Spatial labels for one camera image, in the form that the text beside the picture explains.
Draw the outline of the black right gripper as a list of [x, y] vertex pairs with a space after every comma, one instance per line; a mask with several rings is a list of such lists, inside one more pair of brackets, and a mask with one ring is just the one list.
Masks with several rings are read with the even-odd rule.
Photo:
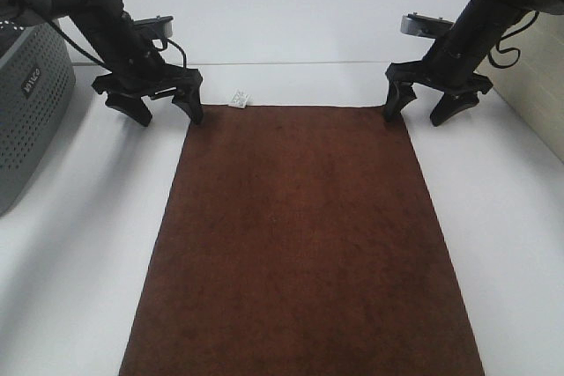
[[454, 45], [435, 43], [420, 60], [392, 63], [385, 71], [389, 84], [383, 109], [385, 121], [395, 120], [404, 107], [417, 99], [414, 84], [445, 93], [430, 114], [435, 127], [477, 106], [476, 92], [486, 94], [493, 87], [488, 77], [476, 72], [492, 48], [492, 44], [477, 44], [459, 50]]

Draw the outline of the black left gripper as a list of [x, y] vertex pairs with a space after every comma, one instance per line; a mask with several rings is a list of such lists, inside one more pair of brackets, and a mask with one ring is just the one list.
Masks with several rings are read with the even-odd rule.
[[152, 93], [177, 88], [172, 103], [179, 107], [196, 125], [204, 119], [200, 100], [200, 85], [203, 79], [198, 70], [191, 70], [166, 63], [156, 52], [148, 58], [126, 57], [116, 48], [95, 48], [112, 75], [98, 77], [93, 83], [96, 92], [105, 92], [105, 105], [126, 114], [138, 124], [148, 127], [152, 113], [141, 100], [146, 92]]

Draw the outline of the black robot arm, left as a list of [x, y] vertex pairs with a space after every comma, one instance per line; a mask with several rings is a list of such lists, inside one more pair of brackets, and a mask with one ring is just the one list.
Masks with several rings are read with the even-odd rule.
[[197, 69], [166, 63], [161, 53], [173, 45], [172, 17], [133, 19], [122, 0], [1, 0], [1, 18], [23, 27], [68, 17], [96, 52], [93, 62], [108, 70], [93, 89], [107, 95], [106, 105], [149, 125], [144, 97], [169, 97], [195, 124], [204, 111], [203, 78]]

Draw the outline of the black robot arm, right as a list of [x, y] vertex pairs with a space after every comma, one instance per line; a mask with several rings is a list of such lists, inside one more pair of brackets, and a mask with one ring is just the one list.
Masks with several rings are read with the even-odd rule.
[[383, 108], [386, 121], [394, 120], [415, 100], [413, 85], [442, 92], [442, 98], [430, 114], [439, 126], [449, 118], [479, 103], [479, 95], [493, 84], [476, 73], [484, 59], [501, 41], [512, 36], [510, 27], [527, 13], [561, 15], [563, 0], [470, 0], [455, 22], [430, 18], [417, 13], [403, 16], [402, 33], [433, 40], [422, 59], [392, 63], [385, 72], [389, 90]]

